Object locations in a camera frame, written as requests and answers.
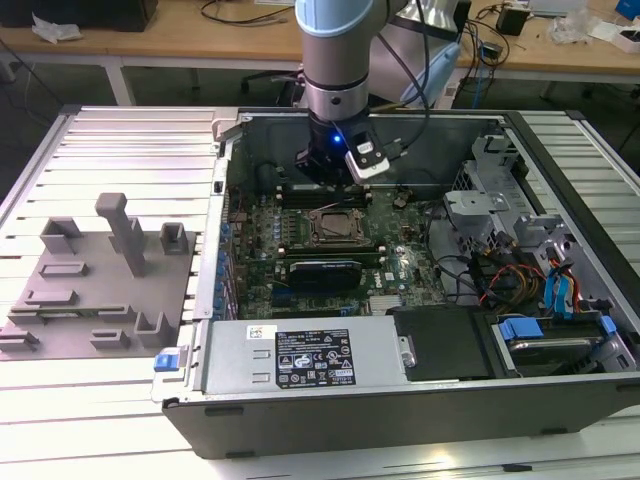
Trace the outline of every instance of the sticker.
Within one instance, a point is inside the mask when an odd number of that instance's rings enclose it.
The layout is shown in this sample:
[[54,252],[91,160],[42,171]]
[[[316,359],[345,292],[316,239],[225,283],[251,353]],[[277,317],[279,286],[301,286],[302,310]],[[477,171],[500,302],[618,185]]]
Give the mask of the sticker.
[[280,388],[356,384],[349,330],[277,333],[274,330],[273,334],[276,338],[276,384]]
[[278,331],[277,325],[249,325],[247,340],[273,340]]

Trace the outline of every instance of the black box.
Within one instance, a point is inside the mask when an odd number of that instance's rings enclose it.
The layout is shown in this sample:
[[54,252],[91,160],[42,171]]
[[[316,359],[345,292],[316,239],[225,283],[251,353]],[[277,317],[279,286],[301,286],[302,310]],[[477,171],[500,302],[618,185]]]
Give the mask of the black box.
[[524,24],[529,18],[531,10],[523,8],[512,8],[504,6],[496,22],[496,30],[503,35],[513,35],[517,37],[522,33]]
[[158,0],[0,0],[0,22],[3,27],[29,27],[33,12],[59,25],[142,32],[157,5]]

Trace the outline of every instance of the wooden table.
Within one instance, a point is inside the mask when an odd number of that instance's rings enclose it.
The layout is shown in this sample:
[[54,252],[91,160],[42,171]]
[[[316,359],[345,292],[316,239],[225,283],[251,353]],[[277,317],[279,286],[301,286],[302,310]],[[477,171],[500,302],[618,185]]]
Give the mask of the wooden table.
[[[141,33],[82,29],[85,38],[57,45],[41,40],[29,28],[0,28],[0,37],[27,62],[104,67],[118,105],[135,104],[122,73],[125,66],[242,70],[299,67],[302,45],[293,11],[281,15],[287,23],[240,28],[204,18],[200,14],[203,4],[200,0],[159,0],[154,18]],[[252,18],[280,8],[234,0],[221,5],[219,16]],[[15,61],[7,52],[0,53],[0,60]]]
[[[25,61],[101,65],[109,77],[119,105],[134,104],[122,73],[124,66],[229,68],[247,70],[295,70],[302,59],[300,32],[294,13],[282,16],[287,23],[259,28],[221,25],[200,15],[198,0],[159,0],[158,11],[142,33],[83,29],[84,39],[52,45],[30,29],[0,28],[0,37]],[[495,0],[474,0],[471,16]],[[617,0],[591,0],[592,12],[604,20],[616,18]],[[250,18],[278,7],[256,6],[251,0],[224,3],[223,18]],[[497,15],[484,21],[495,25]],[[508,37],[511,54],[496,71],[496,78],[634,83],[640,81],[640,57],[625,54],[613,45],[594,39],[591,44],[554,45],[546,31],[549,20],[530,20],[519,37]],[[461,78],[471,61],[470,39],[463,39],[463,55],[453,80]],[[480,28],[485,41],[501,43],[488,29]],[[0,53],[0,61],[13,58]]]

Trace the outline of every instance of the white label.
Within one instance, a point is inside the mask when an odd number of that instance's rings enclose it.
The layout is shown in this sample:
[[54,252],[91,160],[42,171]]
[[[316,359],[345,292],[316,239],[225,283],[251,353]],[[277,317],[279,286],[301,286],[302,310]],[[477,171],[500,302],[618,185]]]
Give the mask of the white label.
[[335,376],[335,377],[353,377],[353,370],[351,369],[345,369],[345,370],[329,370],[329,376]]
[[373,152],[373,143],[371,142],[361,143],[360,145],[358,145],[358,151],[362,155]]
[[249,325],[247,340],[273,340],[278,331],[277,325]]

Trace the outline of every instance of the circuit board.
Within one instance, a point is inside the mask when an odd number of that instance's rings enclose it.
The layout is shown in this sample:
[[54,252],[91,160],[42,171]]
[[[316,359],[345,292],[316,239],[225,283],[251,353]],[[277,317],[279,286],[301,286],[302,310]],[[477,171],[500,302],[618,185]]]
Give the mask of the circuit board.
[[[431,255],[424,245],[425,202],[394,207],[393,188],[372,190],[366,208],[283,209],[275,196],[256,198],[234,221],[238,317],[245,320],[299,316],[351,316],[379,314],[371,297],[397,298],[403,306],[443,303],[445,291],[434,275]],[[324,224],[315,218],[324,216]],[[312,251],[322,242],[347,235],[358,246],[383,246],[375,264],[362,270],[359,286],[327,294],[292,293],[284,276],[286,262],[279,255],[283,245]],[[305,260],[322,260],[325,253]],[[354,255],[351,258],[358,262]]]

